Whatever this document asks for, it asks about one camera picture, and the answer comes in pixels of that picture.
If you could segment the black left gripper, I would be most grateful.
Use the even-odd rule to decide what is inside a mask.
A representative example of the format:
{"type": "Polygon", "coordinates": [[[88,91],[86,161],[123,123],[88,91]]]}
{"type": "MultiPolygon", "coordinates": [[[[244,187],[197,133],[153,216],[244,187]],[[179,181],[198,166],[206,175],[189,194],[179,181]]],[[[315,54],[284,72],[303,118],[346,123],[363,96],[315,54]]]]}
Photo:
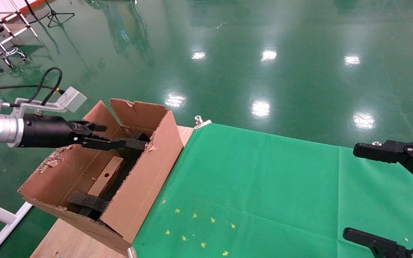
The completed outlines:
{"type": "Polygon", "coordinates": [[[83,148],[108,151],[126,145],[124,139],[108,139],[93,132],[105,132],[108,127],[88,121],[67,121],[62,116],[39,116],[25,113],[20,148],[61,148],[80,145],[83,148]]]}

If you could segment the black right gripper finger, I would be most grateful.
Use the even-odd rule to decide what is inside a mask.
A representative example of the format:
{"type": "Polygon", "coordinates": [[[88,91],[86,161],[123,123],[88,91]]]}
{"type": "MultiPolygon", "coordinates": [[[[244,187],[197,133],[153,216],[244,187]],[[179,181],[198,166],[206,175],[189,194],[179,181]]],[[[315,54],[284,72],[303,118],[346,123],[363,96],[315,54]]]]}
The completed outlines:
{"type": "Polygon", "coordinates": [[[343,230],[343,238],[369,248],[375,258],[413,258],[413,249],[408,249],[386,238],[353,228],[343,230]]]}
{"type": "Polygon", "coordinates": [[[413,175],[413,142],[387,140],[380,145],[357,143],[353,154],[383,163],[399,163],[413,175]]]}

